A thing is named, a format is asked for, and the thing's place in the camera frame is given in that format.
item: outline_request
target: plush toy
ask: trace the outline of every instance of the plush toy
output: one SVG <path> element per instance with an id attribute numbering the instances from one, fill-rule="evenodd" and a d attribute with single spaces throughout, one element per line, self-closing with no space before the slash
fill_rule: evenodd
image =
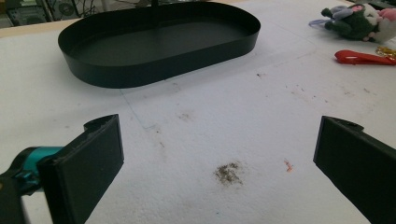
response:
<path id="1" fill-rule="evenodd" d="M 324 23 L 327 30 L 348 39 L 385 42 L 396 36 L 396 8 L 378 11 L 368 4 L 355 4 L 324 8 L 321 14 L 329 19 L 309 24 Z"/>

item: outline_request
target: oval tray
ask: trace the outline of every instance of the oval tray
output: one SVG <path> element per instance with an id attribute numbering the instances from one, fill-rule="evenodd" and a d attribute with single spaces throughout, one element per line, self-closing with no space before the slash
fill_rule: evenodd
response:
<path id="1" fill-rule="evenodd" d="M 132 88 L 253 50 L 260 22 L 238 8 L 190 2 L 95 14 L 61 31 L 72 73 L 105 88 Z"/>

